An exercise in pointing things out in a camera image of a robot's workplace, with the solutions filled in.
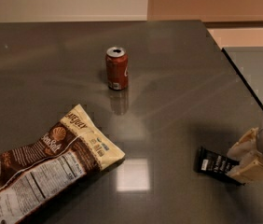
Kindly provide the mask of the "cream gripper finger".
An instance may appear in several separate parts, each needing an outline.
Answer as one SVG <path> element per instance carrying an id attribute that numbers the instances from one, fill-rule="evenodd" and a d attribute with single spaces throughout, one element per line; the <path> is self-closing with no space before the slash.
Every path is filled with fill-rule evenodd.
<path id="1" fill-rule="evenodd" d="M 229 150 L 227 157 L 235 161 L 244 161 L 258 154 L 256 136 L 258 128 L 247 131 Z"/>
<path id="2" fill-rule="evenodd" d="M 228 177 L 241 184 L 263 181 L 263 157 L 255 155 L 243 158 L 239 165 L 228 171 Z"/>

